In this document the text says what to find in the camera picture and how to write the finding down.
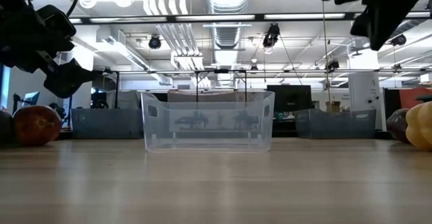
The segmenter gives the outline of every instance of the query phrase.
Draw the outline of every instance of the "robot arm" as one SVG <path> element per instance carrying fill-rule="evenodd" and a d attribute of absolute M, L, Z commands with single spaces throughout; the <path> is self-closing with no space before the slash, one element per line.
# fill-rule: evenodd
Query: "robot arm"
<path fill-rule="evenodd" d="M 29 73 L 42 70 L 47 75 L 44 87 L 67 98 L 97 73 L 82 69 L 75 59 L 63 65 L 54 62 L 57 52 L 74 48 L 76 29 L 53 5 L 35 11 L 31 1 L 0 0 L 0 63 Z"/>

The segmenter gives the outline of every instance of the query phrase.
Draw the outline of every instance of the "wooden table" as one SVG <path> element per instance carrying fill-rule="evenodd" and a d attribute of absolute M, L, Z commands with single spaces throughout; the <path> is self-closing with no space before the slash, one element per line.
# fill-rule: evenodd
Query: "wooden table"
<path fill-rule="evenodd" d="M 431 223 L 432 153 L 274 139 L 264 153 L 146 154 L 143 141 L 0 151 L 0 223 Z"/>

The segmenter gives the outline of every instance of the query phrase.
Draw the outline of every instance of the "fluorescent light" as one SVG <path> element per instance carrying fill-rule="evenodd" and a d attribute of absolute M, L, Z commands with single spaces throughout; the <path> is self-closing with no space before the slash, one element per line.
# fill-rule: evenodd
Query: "fluorescent light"
<path fill-rule="evenodd" d="M 325 13 L 326 19 L 344 18 L 344 13 Z M 264 15 L 265 20 L 296 20 L 296 19 L 323 19 L 321 13 L 299 13 L 299 14 L 269 14 Z"/>
<path fill-rule="evenodd" d="M 204 24 L 203 28 L 250 28 L 252 24 Z"/>
<path fill-rule="evenodd" d="M 406 15 L 407 18 L 428 18 L 431 16 L 430 12 L 419 11 L 419 12 L 410 12 Z"/>
<path fill-rule="evenodd" d="M 254 20 L 255 15 L 213 15 L 213 16 L 178 16 L 179 22 L 191 21 L 226 21 L 226 20 Z"/>
<path fill-rule="evenodd" d="M 80 18 L 69 18 L 69 21 L 70 21 L 72 24 L 81 24 L 81 23 L 82 23 L 82 21 L 81 21 Z"/>
<path fill-rule="evenodd" d="M 90 18 L 92 23 L 139 23 L 139 22 L 166 22 L 166 17 L 144 17 L 144 18 Z"/>

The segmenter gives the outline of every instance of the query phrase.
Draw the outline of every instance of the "plastic storage container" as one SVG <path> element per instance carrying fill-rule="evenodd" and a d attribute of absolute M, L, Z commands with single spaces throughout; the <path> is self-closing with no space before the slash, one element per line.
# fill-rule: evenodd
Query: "plastic storage container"
<path fill-rule="evenodd" d="M 140 109 L 72 109 L 75 139 L 142 139 Z"/>
<path fill-rule="evenodd" d="M 376 110 L 327 113 L 301 110 L 296 115 L 298 137 L 312 139 L 374 138 Z"/>
<path fill-rule="evenodd" d="M 141 95 L 146 149 L 165 151 L 266 151 L 271 146 L 274 93 L 252 102 L 162 103 Z"/>

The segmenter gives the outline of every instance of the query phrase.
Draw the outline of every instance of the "computer monitor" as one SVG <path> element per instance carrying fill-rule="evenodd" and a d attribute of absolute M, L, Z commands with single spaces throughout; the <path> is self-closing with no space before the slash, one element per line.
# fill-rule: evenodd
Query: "computer monitor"
<path fill-rule="evenodd" d="M 27 93 L 22 101 L 22 106 L 31 106 L 36 105 L 39 99 L 40 92 L 31 92 Z"/>

